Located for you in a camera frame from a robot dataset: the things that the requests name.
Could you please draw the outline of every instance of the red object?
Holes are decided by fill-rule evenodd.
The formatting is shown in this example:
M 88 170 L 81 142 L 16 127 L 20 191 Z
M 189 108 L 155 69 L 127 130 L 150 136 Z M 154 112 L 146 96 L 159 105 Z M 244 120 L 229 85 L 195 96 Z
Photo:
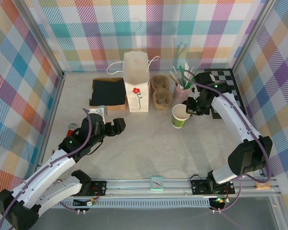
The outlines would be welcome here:
M 134 93 L 139 93 L 139 92 L 140 92 L 140 89 L 134 88 L 132 92 L 134 92 Z
M 69 137 L 72 134 L 72 132 L 73 132 L 72 129 L 68 130 L 66 137 Z

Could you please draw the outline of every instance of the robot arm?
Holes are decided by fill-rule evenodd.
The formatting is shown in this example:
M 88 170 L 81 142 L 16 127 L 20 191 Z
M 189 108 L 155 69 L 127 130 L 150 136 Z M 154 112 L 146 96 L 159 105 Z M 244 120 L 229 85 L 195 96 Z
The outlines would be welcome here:
M 119 135 L 126 126 L 123 118 L 114 119 L 114 125 L 111 122 L 105 123 L 103 109 L 90 112 L 92 127 L 90 134 L 89 120 L 85 118 L 81 127 L 66 137 L 59 144 L 59 149 L 32 176 L 12 191 L 4 189 L 0 192 L 0 212 L 2 215 L 6 213 L 6 219 L 15 229 L 31 228 L 38 217 L 53 205 L 71 195 L 85 195 L 89 191 L 91 178 L 81 170 L 73 172 L 68 179 L 59 184 L 53 182 L 87 155 L 95 144 L 102 143 L 104 137 Z M 85 143 L 88 136 L 89 140 L 85 146 L 70 155 L 69 153 Z
M 210 189 L 214 190 L 240 175 L 265 167 L 267 164 L 266 159 L 254 137 L 262 143 L 268 156 L 271 152 L 272 141 L 269 137 L 262 137 L 250 124 L 246 116 L 238 107 L 234 95 L 228 88 L 227 83 L 225 81 L 213 82 L 209 72 L 198 74 L 195 78 L 195 82 L 220 91 L 231 103 L 224 97 L 219 96 L 218 93 L 197 86 L 197 90 L 200 92 L 199 97 L 195 99 L 191 97 L 188 98 L 187 113 L 193 115 L 208 115 L 210 108 L 213 107 L 224 120 L 232 133 L 232 138 L 238 145 L 228 157 L 228 164 L 208 173 L 207 183 L 209 184 Z M 250 127 L 250 130 L 246 128 L 242 119 L 247 126 Z

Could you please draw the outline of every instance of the pink cup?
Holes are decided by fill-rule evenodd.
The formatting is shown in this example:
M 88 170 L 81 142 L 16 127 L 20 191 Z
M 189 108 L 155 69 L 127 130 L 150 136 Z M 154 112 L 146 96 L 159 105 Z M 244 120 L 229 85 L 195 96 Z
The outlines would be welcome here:
M 185 101 L 188 96 L 189 93 L 191 91 L 191 88 L 188 88 L 186 90 L 180 89 L 176 84 L 175 84 L 175 88 L 174 88 L 174 94 L 173 94 L 173 99 L 176 101 L 179 101 L 180 103 L 182 103 L 183 101 Z

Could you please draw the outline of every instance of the green paper cup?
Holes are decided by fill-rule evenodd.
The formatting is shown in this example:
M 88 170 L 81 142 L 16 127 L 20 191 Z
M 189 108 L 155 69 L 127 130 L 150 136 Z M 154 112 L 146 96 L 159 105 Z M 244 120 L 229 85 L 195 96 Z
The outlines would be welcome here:
M 191 114 L 186 113 L 187 106 L 185 104 L 177 104 L 172 109 L 172 124 L 175 128 L 183 127 L 184 123 Z

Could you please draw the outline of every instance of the mint green clock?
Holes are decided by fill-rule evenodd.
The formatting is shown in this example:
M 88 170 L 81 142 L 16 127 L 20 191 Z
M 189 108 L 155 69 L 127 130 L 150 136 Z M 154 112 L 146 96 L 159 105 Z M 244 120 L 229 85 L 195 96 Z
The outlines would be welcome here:
M 163 177 L 152 176 L 150 178 L 150 190 L 151 191 L 163 191 Z

